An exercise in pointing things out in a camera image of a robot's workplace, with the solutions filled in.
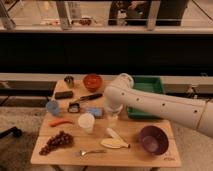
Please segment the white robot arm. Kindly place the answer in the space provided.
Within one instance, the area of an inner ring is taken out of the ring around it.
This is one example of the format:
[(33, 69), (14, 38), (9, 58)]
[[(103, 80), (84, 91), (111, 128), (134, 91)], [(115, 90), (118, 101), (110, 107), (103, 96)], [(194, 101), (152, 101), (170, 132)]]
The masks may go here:
[(132, 76), (119, 74), (104, 89), (105, 110), (120, 113), (126, 105), (213, 138), (213, 102), (144, 92), (133, 86)]

